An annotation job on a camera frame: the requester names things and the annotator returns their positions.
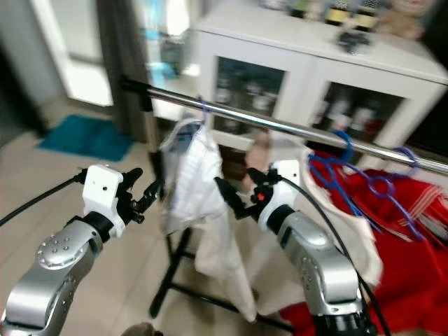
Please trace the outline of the teal floor mat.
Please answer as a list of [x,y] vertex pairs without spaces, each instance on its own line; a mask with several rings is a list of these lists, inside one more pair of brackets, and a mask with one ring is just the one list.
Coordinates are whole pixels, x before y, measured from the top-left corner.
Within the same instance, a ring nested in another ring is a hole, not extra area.
[[68,115],[41,141],[39,148],[106,161],[119,161],[132,140],[116,130],[110,120]]

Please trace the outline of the steel and black clothes rack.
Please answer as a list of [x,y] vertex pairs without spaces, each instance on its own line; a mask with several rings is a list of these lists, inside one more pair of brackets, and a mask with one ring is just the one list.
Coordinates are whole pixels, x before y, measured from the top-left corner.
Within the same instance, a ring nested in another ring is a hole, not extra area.
[[[151,84],[143,84],[141,81],[124,79],[122,80],[122,87],[128,90],[128,92],[143,94],[143,100],[141,105],[148,115],[154,116],[153,99],[160,99],[164,102],[173,103],[179,106],[185,106],[186,108],[200,109],[200,103],[198,99],[186,96],[177,92],[170,92],[169,90],[160,89],[160,87],[154,87]],[[285,134],[293,135],[294,137],[300,137],[307,140],[314,141],[314,143],[327,143],[330,146],[342,146],[346,148],[345,141],[342,138],[334,134],[327,134],[319,130],[314,130],[309,126],[301,126],[294,122],[286,122],[272,118],[271,116],[263,116],[259,114],[253,114],[242,110],[234,110],[230,108],[224,108],[224,106],[218,104],[208,103],[211,114],[216,116],[223,116],[224,118],[240,122],[242,124],[252,125],[268,130],[285,132]],[[399,150],[394,148],[385,148],[381,145],[375,145],[372,143],[353,143],[354,150],[361,151],[364,154],[378,157],[393,162],[403,163],[407,166],[412,166],[412,160],[400,153]],[[434,172],[438,175],[448,176],[448,162],[434,161],[429,159],[418,159],[420,163],[420,169]],[[176,248],[171,246],[171,239],[166,239],[167,253],[169,254],[169,266],[163,276],[159,290],[154,295],[153,301],[151,301],[148,307],[148,314],[150,317],[157,317],[160,313],[161,307],[165,302],[165,298],[169,291],[179,291],[184,295],[188,295],[190,298],[196,298],[196,300],[203,300],[206,303],[217,305],[217,307],[227,309],[231,312],[237,312],[237,308],[233,304],[218,300],[215,297],[206,297],[200,292],[192,290],[188,287],[183,287],[174,281],[177,269],[179,268],[182,258],[193,258],[193,253],[186,252],[186,247],[190,241],[193,233],[190,228],[182,234],[182,238],[176,245]]]

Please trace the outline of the grey curtain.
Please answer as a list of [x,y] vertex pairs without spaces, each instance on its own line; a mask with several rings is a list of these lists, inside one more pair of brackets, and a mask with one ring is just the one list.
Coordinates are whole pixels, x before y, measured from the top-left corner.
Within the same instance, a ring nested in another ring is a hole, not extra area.
[[144,96],[128,92],[122,80],[148,84],[146,42],[132,0],[96,0],[100,51],[110,85],[109,111],[122,134],[145,144],[157,143],[155,121],[141,105]]

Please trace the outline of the red garment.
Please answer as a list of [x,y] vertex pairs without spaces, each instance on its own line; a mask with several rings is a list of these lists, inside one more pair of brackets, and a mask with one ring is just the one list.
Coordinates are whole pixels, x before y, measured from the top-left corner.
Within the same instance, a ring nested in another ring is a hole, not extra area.
[[[300,148],[297,158],[307,164],[308,171],[311,154],[339,159],[333,154]],[[391,332],[448,336],[448,190],[436,185],[441,188],[441,195],[425,205],[405,207],[415,218],[417,230],[426,238],[421,241],[413,236],[403,215],[387,199],[374,196],[367,182],[355,171],[336,166],[336,172],[340,185],[362,211],[388,230],[396,230],[411,239],[406,241],[387,230],[377,232],[368,222],[384,265],[381,283],[372,291]],[[314,182],[328,193],[337,209],[353,215],[336,191],[324,188],[316,177]]]

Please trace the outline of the small black object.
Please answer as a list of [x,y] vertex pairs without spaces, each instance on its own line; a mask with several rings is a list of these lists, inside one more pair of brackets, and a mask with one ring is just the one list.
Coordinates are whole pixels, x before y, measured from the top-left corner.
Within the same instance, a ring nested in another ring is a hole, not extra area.
[[335,44],[350,55],[365,55],[371,49],[372,41],[369,33],[355,29],[343,29],[336,35]]

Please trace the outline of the white hanging garment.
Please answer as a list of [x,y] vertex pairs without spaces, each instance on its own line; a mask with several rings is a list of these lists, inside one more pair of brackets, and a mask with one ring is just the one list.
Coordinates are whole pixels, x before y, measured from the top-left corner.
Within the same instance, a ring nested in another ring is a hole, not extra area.
[[230,208],[216,183],[222,159],[214,136],[200,119],[186,116],[176,122],[160,150],[165,169],[164,232],[198,230],[196,271],[217,282],[246,322],[256,322],[256,302],[230,224]]

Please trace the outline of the white glass-door cabinet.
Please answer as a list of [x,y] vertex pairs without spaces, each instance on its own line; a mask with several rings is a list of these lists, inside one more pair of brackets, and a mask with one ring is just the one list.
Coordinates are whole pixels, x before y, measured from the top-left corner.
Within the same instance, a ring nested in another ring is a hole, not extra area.
[[398,146],[448,90],[422,44],[368,33],[349,53],[340,28],[252,0],[218,4],[197,26],[199,95],[233,109]]

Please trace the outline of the beige plush toy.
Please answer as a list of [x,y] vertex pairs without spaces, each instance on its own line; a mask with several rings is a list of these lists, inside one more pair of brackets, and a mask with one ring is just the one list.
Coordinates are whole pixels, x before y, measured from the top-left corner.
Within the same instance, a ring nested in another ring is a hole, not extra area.
[[434,0],[389,0],[389,6],[379,16],[374,31],[379,34],[400,36],[415,41],[425,31],[421,17]]

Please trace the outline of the blue plastic clothes hanger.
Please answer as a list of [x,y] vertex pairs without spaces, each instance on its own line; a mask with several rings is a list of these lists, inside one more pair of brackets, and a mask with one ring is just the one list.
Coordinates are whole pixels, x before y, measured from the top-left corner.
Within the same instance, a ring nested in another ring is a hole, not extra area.
[[[362,211],[361,208],[358,207],[358,204],[353,201],[351,197],[349,197],[347,189],[344,186],[340,185],[340,178],[339,174],[336,172],[336,166],[348,167],[348,169],[355,171],[356,175],[361,176],[362,179],[365,180],[365,182],[368,182],[368,175],[357,166],[349,163],[349,159],[354,155],[354,146],[349,135],[345,131],[340,130],[334,131],[333,134],[337,135],[337,137],[340,137],[343,141],[345,141],[346,148],[345,150],[343,150],[342,156],[340,156],[339,159],[336,159],[336,157],[330,157],[330,159],[327,159],[326,157],[321,157],[315,154],[309,155],[308,163],[311,175],[316,177],[318,181],[322,182],[324,188],[336,191],[340,198],[343,199],[343,202],[345,202],[345,204],[349,206],[349,211],[353,215],[365,216],[367,218],[367,221],[369,222],[369,225],[374,228],[375,231],[381,232],[382,230],[387,230],[394,236],[403,238],[404,240],[410,242],[411,239],[407,237],[406,234],[397,233],[396,230],[388,230],[388,228],[384,227],[381,224],[378,224],[377,221],[372,217],[372,215]],[[410,231],[412,231],[414,237],[421,241],[426,239],[424,235],[417,230],[415,218],[410,215],[410,213],[406,210],[406,208],[403,207],[403,205],[400,205],[399,202],[395,201],[394,199],[384,200],[390,202],[401,213],[401,215],[403,215],[407,222],[407,227],[410,229]]]
[[383,199],[391,199],[399,202],[406,208],[420,204],[427,204],[435,196],[441,195],[441,188],[432,183],[415,178],[420,169],[419,160],[412,150],[406,147],[397,147],[412,160],[412,169],[405,173],[387,172],[383,170],[369,169],[367,174],[367,188],[374,196]]

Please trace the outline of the purple hanger hook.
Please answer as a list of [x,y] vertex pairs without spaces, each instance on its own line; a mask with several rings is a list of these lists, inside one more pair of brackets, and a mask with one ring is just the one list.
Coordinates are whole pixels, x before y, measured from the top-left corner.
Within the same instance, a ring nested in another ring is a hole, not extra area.
[[202,95],[198,95],[197,99],[199,102],[199,108],[201,109],[202,112],[202,121],[201,121],[202,130],[208,130],[209,128],[208,124],[211,116],[209,105],[206,102],[206,100],[202,98]]

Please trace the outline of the white glass door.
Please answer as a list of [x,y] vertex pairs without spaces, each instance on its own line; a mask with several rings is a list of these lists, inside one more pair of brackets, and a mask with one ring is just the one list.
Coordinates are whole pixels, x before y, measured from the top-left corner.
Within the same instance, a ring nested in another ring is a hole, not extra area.
[[29,0],[67,98],[112,105],[95,0]]

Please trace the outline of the dark jar yellow label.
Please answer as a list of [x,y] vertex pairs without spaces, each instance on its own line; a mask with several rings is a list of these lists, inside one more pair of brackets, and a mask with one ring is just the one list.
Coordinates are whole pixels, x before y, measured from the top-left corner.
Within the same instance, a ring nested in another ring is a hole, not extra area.
[[351,16],[355,31],[372,32],[377,25],[378,10],[378,0],[364,0],[364,2],[356,4]]
[[322,22],[326,25],[341,27],[350,18],[351,0],[325,0]]

